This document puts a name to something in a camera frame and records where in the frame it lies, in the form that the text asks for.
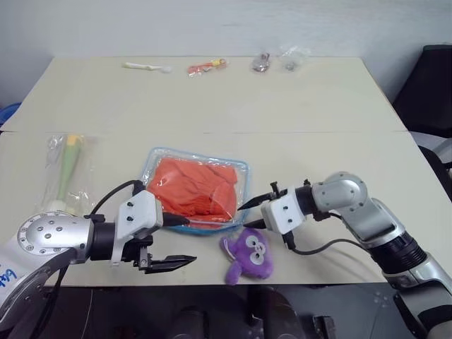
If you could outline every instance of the orange cloth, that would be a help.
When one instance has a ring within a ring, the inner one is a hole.
[[[147,190],[162,202],[165,212],[190,220],[225,222],[237,208],[236,183],[231,166],[167,157],[161,159]]]

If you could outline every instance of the white wall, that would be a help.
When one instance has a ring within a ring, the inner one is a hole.
[[[452,41],[452,0],[0,0],[0,105],[53,56],[252,55],[296,43],[362,57],[392,99],[423,45]]]

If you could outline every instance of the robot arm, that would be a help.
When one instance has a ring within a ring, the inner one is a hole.
[[[316,221],[340,213],[345,226],[381,267],[383,276],[398,290],[395,303],[408,328],[419,338],[450,338],[452,335],[452,279],[438,262],[424,252],[405,231],[403,224],[379,200],[370,198],[364,182],[346,172],[324,182],[308,181],[299,188],[256,197],[242,208],[262,203],[263,226],[281,233],[289,249],[294,249],[292,230],[302,225],[306,215]]]
[[[147,248],[152,233],[162,226],[187,223],[186,218],[162,212],[160,202],[141,191],[121,204],[114,222],[103,215],[74,217],[63,212],[34,215],[16,236],[0,247],[0,331],[13,327],[24,311],[42,295],[47,279],[69,264],[110,260],[133,261],[145,273],[167,272],[195,260],[168,256],[151,260]]]

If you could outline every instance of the beige table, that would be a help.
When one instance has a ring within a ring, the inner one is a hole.
[[[189,78],[209,57],[54,59],[4,131],[83,133],[406,131],[359,58],[310,58],[296,73],[252,58]],[[124,69],[131,61],[174,72]]]
[[[0,135],[0,242],[13,236],[35,210],[44,187],[45,133]],[[148,151],[157,145],[206,155],[246,160],[252,171],[250,196],[309,178],[321,181],[332,172],[358,174],[372,196],[382,200],[408,232],[452,273],[452,205],[410,135],[405,132],[355,133],[109,133],[99,135],[92,197],[99,199],[117,184],[136,178]],[[109,220],[127,198],[124,192],[102,210]],[[253,213],[249,219],[257,218]],[[383,281],[379,267],[364,251],[337,244],[322,254],[298,256],[266,232],[275,260],[267,283],[363,283]],[[352,239],[338,220],[309,220],[296,231],[299,249],[314,249],[338,237]],[[218,247],[219,236],[193,237],[168,231],[155,233],[155,258],[188,254],[198,259],[172,273],[144,275],[130,263],[110,268],[108,262],[71,266],[64,285],[203,285],[221,284],[229,266]],[[261,283],[241,278],[240,283]]]

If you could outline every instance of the purple plush toy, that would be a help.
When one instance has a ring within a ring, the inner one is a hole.
[[[223,237],[220,246],[232,259],[225,278],[228,285],[237,284],[242,274],[265,279],[273,272],[267,239],[257,230],[245,228],[236,241]]]

